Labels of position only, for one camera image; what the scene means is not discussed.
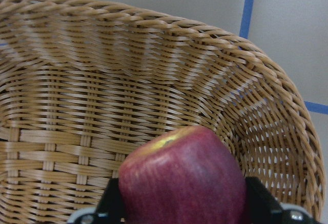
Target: apple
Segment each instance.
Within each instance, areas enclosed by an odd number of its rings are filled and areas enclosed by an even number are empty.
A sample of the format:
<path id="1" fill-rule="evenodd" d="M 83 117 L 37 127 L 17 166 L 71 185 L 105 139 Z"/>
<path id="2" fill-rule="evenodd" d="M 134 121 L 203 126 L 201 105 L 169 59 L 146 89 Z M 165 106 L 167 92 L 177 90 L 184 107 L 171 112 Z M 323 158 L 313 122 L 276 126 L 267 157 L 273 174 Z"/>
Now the apple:
<path id="1" fill-rule="evenodd" d="M 127 224 L 241 224 L 245 178 L 230 151 L 203 126 L 140 146 L 119 168 Z"/>

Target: wicker basket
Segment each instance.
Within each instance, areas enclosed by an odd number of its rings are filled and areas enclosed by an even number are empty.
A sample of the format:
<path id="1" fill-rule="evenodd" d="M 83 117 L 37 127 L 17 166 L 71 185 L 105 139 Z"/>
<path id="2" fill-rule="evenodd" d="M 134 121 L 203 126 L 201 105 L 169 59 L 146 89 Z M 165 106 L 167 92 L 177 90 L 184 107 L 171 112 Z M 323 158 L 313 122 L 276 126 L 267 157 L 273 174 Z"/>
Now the wicker basket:
<path id="1" fill-rule="evenodd" d="M 0 2 L 1 223 L 65 223 L 139 145 L 194 124 L 319 218 L 318 136 L 294 84 L 250 41 L 119 3 Z"/>

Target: basket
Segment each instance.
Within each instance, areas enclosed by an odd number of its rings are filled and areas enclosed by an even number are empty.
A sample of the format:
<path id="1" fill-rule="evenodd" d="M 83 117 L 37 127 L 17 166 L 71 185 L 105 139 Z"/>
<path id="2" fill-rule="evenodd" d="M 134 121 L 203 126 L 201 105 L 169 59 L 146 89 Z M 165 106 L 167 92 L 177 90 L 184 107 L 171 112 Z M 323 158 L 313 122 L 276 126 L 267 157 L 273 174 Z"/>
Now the basket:
<path id="1" fill-rule="evenodd" d="M 319 218 L 317 133 L 250 41 L 96 0 L 0 0 L 0 17 L 1 223 L 65 223 L 129 153 L 187 125 L 215 131 L 245 176 Z"/>

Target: blue line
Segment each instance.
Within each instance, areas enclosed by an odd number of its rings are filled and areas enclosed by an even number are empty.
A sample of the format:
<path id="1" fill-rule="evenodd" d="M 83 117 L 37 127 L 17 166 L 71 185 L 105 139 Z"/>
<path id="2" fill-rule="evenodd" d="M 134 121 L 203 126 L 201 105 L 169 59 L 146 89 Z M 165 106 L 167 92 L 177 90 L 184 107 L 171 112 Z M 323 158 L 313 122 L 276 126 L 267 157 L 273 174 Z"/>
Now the blue line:
<path id="1" fill-rule="evenodd" d="M 321 104 L 305 101 L 305 106 L 311 112 L 328 115 L 328 105 L 321 105 Z"/>
<path id="2" fill-rule="evenodd" d="M 245 0 L 244 9 L 242 12 L 241 24 L 239 36 L 243 38 L 248 38 L 248 32 L 250 30 L 252 11 L 253 11 L 254 0 Z"/>

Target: screw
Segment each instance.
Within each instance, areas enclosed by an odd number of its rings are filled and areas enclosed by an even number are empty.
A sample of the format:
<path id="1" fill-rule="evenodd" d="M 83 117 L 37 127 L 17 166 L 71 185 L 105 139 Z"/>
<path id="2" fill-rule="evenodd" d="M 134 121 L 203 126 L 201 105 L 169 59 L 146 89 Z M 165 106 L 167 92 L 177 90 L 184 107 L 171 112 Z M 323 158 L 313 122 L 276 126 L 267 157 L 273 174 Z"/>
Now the screw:
<path id="1" fill-rule="evenodd" d="M 292 210 L 291 211 L 291 219 L 298 220 L 298 221 L 303 221 L 304 216 L 303 216 L 302 212 L 297 211 L 297 210 Z"/>
<path id="2" fill-rule="evenodd" d="M 90 215 L 90 214 L 89 215 L 84 215 L 81 218 L 80 224 L 91 224 L 93 222 L 93 220 L 94 220 L 93 215 Z"/>

